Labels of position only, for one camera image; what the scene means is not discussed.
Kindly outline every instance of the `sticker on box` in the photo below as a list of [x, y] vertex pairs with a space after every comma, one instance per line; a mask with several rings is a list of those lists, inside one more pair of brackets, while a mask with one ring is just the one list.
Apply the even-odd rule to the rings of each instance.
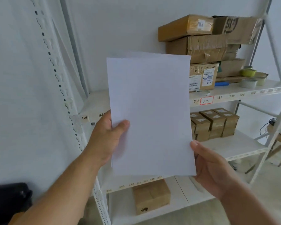
[[218, 111], [218, 112], [220, 112], [220, 113], [226, 113], [225, 110], [216, 110], [216, 111]]
[[214, 75], [214, 68], [204, 69], [202, 87], [212, 85], [213, 75]]
[[199, 90], [201, 84], [201, 77], [202, 75], [192, 75], [189, 77], [189, 90]]
[[205, 20], [198, 19], [198, 29], [203, 29], [205, 26]]

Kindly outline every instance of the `left hand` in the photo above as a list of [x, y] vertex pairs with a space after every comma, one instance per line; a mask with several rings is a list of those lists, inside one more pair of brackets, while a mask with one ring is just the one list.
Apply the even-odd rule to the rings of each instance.
[[121, 135], [130, 126], [128, 120], [123, 120], [115, 128], [111, 128], [111, 112], [106, 112], [97, 122], [90, 140], [84, 150], [99, 166], [103, 166], [111, 158], [119, 144]]

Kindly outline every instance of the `white metal shelving unit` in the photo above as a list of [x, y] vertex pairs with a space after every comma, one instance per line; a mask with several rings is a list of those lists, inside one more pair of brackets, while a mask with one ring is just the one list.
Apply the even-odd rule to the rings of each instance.
[[[52, 64], [54, 66], [56, 64], [56, 66], [60, 68], [60, 72], [53, 73], [52, 77], [57, 81], [57, 90], [61, 90], [60, 87], [64, 89], [61, 93], [67, 101], [65, 106], [69, 110], [69, 118], [73, 122], [71, 128], [73, 128], [73, 134], [76, 136], [79, 148], [83, 150], [94, 125], [102, 114], [110, 108], [108, 91], [91, 93], [84, 102], [83, 108], [78, 112], [76, 111], [77, 101], [75, 94], [79, 95], [80, 99], [83, 95], [81, 93], [81, 88], [77, 88], [76, 76], [79, 77], [79, 74], [77, 73], [77, 66], [75, 66], [76, 63], [73, 60], [73, 52], [72, 50], [70, 51], [70, 39], [67, 28], [64, 27], [65, 20], [61, 11], [60, 0], [28, 1], [33, 2], [31, 7], [32, 11], [36, 10], [42, 13], [37, 17], [44, 19], [42, 21], [43, 24], [39, 22], [36, 23], [40, 25], [41, 29], [45, 27], [45, 30], [49, 32], [48, 34], [50, 37], [46, 37], [47, 33], [44, 37], [44, 39], [47, 39], [49, 42], [49, 46], [45, 41], [44, 45], [52, 51], [53, 55], [49, 57]], [[267, 24], [266, 29], [268, 30], [268, 34], [271, 35], [270, 27]], [[235, 101], [243, 98], [258, 99], [259, 96], [281, 94], [281, 72], [271, 37], [270, 40], [280, 81], [267, 80], [264, 86], [258, 86], [254, 90], [240, 88], [238, 83], [234, 83], [229, 86], [216, 87], [208, 96], [204, 96], [198, 92], [190, 93], [190, 107]], [[252, 139], [240, 131], [236, 131], [234, 136], [208, 140], [203, 144], [217, 151], [228, 161], [258, 154], [259, 159], [254, 170], [247, 176], [240, 174], [244, 181], [251, 184], [255, 180], [270, 147], [273, 145], [279, 133], [281, 128], [281, 112], [278, 115], [271, 114], [243, 102], [239, 102], [239, 104], [277, 117], [274, 132], [270, 135], [266, 144], [262, 145], [257, 141], [259, 138]], [[171, 191], [171, 204], [142, 215], [136, 215], [132, 189], [130, 187], [155, 181], [160, 178], [165, 178], [169, 186]], [[94, 185], [93, 195], [102, 222], [108, 225], [134, 224], [213, 198], [213, 196], [205, 190], [199, 189], [188, 176], [115, 176], [110, 163], [100, 169]]]

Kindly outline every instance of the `floor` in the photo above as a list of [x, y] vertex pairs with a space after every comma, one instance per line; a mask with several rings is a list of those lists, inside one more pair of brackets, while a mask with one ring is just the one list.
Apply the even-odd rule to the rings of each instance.
[[[254, 159], [254, 157], [247, 159], [242, 164], [253, 163]], [[280, 161], [281, 152], [264, 163], [252, 190], [265, 207], [281, 222], [281, 167], [277, 167]], [[102, 224], [93, 198], [90, 198], [86, 205], [81, 224]], [[229, 225], [229, 221], [220, 202], [213, 199], [138, 223], [138, 225], [150, 224]]]

